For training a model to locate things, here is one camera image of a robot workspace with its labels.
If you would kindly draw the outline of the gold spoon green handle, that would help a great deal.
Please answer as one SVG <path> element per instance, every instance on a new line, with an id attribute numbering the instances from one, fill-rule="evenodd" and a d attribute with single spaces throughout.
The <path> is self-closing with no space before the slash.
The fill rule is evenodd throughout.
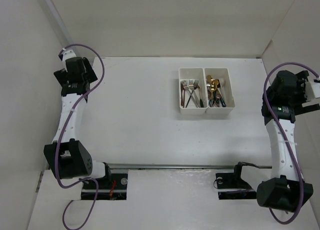
<path id="1" fill-rule="evenodd" d="M 207 91 L 208 91 L 208 105 L 209 107 L 213 108 L 213 107 L 220 107 L 220 101 L 217 98 L 217 88 L 216 87 L 212 87 L 212 86 L 208 86 L 207 87 Z"/>

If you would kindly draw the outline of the black handle fork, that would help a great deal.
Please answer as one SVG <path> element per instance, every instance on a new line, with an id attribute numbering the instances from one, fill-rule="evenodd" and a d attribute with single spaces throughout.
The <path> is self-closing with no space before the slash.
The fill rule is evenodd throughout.
<path id="1" fill-rule="evenodd" d="M 200 107 L 200 101 L 198 99 L 198 96 L 196 94 L 196 90 L 199 86 L 199 80 L 198 79 L 190 79 L 189 80 L 189 90 L 190 90 L 190 93 L 189 93 L 189 97 L 192 98 L 194 100 L 194 104 L 197 108 Z"/>

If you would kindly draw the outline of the brown wooden fork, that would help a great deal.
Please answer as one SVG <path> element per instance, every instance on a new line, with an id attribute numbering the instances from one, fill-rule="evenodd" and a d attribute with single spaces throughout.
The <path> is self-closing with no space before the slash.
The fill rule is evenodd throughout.
<path id="1" fill-rule="evenodd" d="M 186 95 L 186 91 L 183 89 L 183 84 L 182 84 L 182 81 L 187 81 L 186 79 L 184 80 L 181 80 L 180 81 L 180 91 L 181 91 L 181 106 L 182 108 L 185 108 L 185 95 Z"/>

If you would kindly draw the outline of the silver fork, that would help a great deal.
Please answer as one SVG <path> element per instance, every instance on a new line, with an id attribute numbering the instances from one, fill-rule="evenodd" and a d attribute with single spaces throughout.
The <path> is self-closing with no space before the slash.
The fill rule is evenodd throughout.
<path id="1" fill-rule="evenodd" d="M 198 79 L 190 79 L 189 80 L 189 88 L 191 89 L 190 96 L 194 99 L 195 105 L 198 108 L 202 108 L 204 105 L 202 103 L 202 100 L 198 98 L 198 95 L 196 93 L 196 90 L 200 90 L 199 80 Z"/>
<path id="2" fill-rule="evenodd" d="M 193 91 L 198 87 L 197 81 L 195 81 L 195 83 L 188 84 L 186 80 L 183 80 L 181 83 L 182 83 L 183 89 L 185 91 L 188 90 L 190 96 L 192 96 Z"/>

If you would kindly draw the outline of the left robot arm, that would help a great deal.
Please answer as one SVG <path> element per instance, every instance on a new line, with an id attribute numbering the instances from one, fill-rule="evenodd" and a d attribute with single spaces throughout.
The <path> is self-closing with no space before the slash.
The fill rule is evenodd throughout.
<path id="1" fill-rule="evenodd" d="M 110 167 L 93 160 L 79 138 L 90 85 L 98 78 L 85 57 L 64 55 L 62 61 L 65 67 L 54 72 L 61 85 L 60 120 L 52 143 L 44 146 L 44 156 L 55 178 L 91 177 L 100 188 L 107 188 L 112 182 Z"/>

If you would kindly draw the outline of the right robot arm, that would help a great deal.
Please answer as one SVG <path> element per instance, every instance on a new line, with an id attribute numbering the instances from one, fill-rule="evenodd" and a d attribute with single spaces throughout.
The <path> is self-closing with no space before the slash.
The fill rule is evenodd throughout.
<path id="1" fill-rule="evenodd" d="M 319 104 L 303 106 L 320 97 L 319 80 L 309 81 L 308 77 L 307 70 L 281 70 L 271 85 L 263 88 L 261 113 L 270 140 L 271 176 L 250 179 L 244 168 L 257 165 L 243 161 L 231 175 L 237 188 L 255 192 L 258 205 L 270 210 L 297 213 L 314 192 L 303 178 L 294 140 L 296 117 L 320 109 Z"/>

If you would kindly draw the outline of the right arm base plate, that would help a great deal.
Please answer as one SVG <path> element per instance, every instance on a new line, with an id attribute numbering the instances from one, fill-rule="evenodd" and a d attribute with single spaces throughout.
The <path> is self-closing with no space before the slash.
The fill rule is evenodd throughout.
<path id="1" fill-rule="evenodd" d="M 255 200 L 256 191 L 234 172 L 216 172 L 213 186 L 219 200 Z"/>

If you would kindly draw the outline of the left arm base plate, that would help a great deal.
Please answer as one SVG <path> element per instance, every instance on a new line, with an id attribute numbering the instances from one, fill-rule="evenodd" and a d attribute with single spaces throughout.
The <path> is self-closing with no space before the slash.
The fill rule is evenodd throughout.
<path id="1" fill-rule="evenodd" d="M 98 200 L 122 201 L 127 199 L 128 170 L 112 169 L 111 179 L 97 179 L 98 182 Z M 85 181 L 82 186 L 80 199 L 93 200 L 96 194 L 96 184 L 91 181 Z"/>

